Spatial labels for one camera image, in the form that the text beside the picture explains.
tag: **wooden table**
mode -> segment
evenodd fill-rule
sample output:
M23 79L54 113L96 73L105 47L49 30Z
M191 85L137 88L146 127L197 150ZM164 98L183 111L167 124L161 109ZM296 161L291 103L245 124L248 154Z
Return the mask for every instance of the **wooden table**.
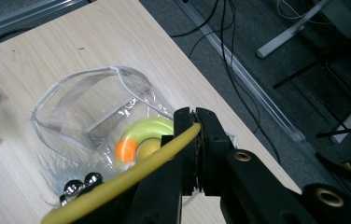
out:
M36 152L45 147L28 122L36 101L57 80L107 65L143 72L174 108L214 111L239 148L300 192L138 1L102 0L0 44L0 223L38 223L57 200L40 173ZM218 202L199 195L183 208L183 223L223 223Z

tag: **yellow tube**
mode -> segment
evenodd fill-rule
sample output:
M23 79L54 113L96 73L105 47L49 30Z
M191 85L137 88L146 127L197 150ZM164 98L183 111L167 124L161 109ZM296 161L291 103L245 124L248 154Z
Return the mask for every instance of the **yellow tube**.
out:
M50 211L44 216L41 223L71 223L88 215L90 212L111 201L123 191L138 183L173 158L193 140L200 130L200 124L193 124L181 135L167 143L148 158L138 162L129 170L117 175L104 184L97 186L91 192L81 195L66 206Z

